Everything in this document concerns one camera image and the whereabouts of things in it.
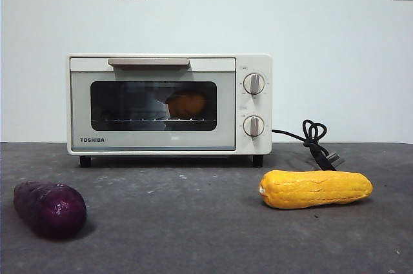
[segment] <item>temperature knob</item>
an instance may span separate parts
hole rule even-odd
[[[257,95],[264,89],[264,78],[256,73],[250,74],[244,79],[244,88],[248,93]]]
[[[251,137],[257,137],[264,131],[264,121],[258,116],[250,116],[244,120],[244,131]]]

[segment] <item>oven foot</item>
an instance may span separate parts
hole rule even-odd
[[[88,156],[79,156],[79,160],[80,160],[80,167],[81,168],[89,168],[90,165],[92,164],[91,157]]]
[[[252,166],[255,168],[263,167],[264,155],[253,155],[252,156]]]

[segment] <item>table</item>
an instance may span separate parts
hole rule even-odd
[[[374,185],[345,206],[266,206],[269,170],[316,170],[300,143],[250,157],[100,157],[79,167],[66,144],[1,144],[1,273],[413,273],[413,145],[329,143]],[[74,239],[35,236],[13,188],[63,182],[85,199]]]

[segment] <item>power cord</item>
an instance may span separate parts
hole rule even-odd
[[[319,122],[312,122],[309,119],[303,121],[303,132],[305,138],[283,130],[273,129],[271,131],[274,133],[285,134],[297,140],[303,141],[304,147],[310,148],[310,152],[314,160],[322,170],[335,171],[335,167],[344,162],[344,160],[340,158],[337,153],[329,154],[324,147],[318,144],[318,141],[327,133],[327,127],[324,124],[321,124]]]

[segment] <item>yellow vegetable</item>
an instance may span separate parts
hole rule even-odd
[[[342,171],[279,171],[266,173],[259,193],[273,208],[307,208],[346,204],[368,197],[372,183],[360,173]]]

